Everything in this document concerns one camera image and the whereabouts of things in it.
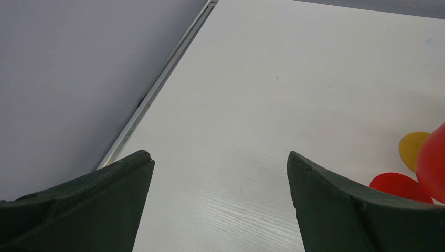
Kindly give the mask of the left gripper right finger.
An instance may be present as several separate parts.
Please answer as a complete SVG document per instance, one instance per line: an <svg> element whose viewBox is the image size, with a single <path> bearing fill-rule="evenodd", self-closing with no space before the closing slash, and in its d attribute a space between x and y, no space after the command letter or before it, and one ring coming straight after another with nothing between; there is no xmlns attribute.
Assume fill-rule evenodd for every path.
<svg viewBox="0 0 445 252"><path fill-rule="evenodd" d="M444 207L386 194L290 152L287 176L306 251L444 251Z"/></svg>

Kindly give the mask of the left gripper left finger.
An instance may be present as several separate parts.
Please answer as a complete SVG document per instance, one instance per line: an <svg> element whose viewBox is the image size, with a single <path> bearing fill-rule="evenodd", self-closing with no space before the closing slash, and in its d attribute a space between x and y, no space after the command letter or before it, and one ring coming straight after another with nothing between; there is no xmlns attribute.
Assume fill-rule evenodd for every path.
<svg viewBox="0 0 445 252"><path fill-rule="evenodd" d="M132 251L154 166L139 150L69 182L1 201L1 251Z"/></svg>

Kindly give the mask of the yellow wine glass front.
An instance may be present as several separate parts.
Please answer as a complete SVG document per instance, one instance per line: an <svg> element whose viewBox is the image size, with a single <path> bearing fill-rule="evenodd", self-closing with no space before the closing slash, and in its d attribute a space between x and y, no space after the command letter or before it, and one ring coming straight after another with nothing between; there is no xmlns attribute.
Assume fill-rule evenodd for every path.
<svg viewBox="0 0 445 252"><path fill-rule="evenodd" d="M399 142L398 151L403 163L416 173L416 162L420 149L431 135L428 132L412 132L405 135Z"/></svg>

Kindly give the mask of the red plastic wine glass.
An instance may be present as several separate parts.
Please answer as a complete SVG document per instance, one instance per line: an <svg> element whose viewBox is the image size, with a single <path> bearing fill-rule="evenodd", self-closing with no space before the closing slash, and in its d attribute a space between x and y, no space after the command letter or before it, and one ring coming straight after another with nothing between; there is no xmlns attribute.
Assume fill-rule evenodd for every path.
<svg viewBox="0 0 445 252"><path fill-rule="evenodd" d="M369 187L408 200L444 204L444 124L421 147L415 175L414 180L400 173L382 173L373 178Z"/></svg>

